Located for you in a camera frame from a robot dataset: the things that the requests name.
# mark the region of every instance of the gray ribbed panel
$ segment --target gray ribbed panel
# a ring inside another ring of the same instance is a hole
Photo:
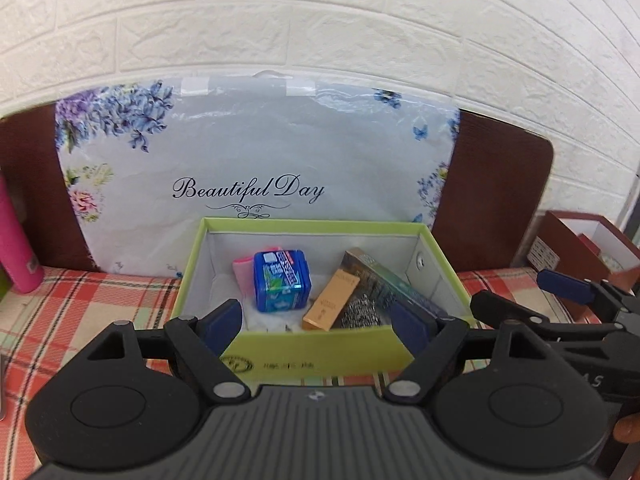
[[[319,400],[316,393],[323,394]],[[213,410],[185,447],[137,470],[70,472],[48,465],[33,480],[597,480],[585,467],[509,474],[460,456],[417,408],[372,388],[266,386],[242,406]]]

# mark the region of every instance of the circular logo on box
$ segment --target circular logo on box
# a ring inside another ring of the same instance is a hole
[[[222,356],[220,360],[231,368],[231,371],[235,374],[241,374],[254,369],[254,364],[249,361],[249,359],[237,355],[225,355]]]

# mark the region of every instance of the brown headboard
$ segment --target brown headboard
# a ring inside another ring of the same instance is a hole
[[[54,143],[54,105],[0,122],[0,168],[24,201],[24,229],[41,263],[94,270],[66,193]],[[433,235],[453,268],[508,267],[546,184],[553,148],[543,137],[462,111]]]

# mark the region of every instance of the pink flower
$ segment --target pink flower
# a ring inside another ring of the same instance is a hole
[[[69,197],[71,198],[74,210],[80,215],[85,215],[91,211],[97,211],[98,209],[95,199],[91,193],[75,189],[69,192]]]

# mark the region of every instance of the pink bottle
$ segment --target pink bottle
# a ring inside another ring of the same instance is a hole
[[[15,215],[6,182],[0,173],[0,264],[23,294],[36,289],[44,279],[44,269],[31,250]]]

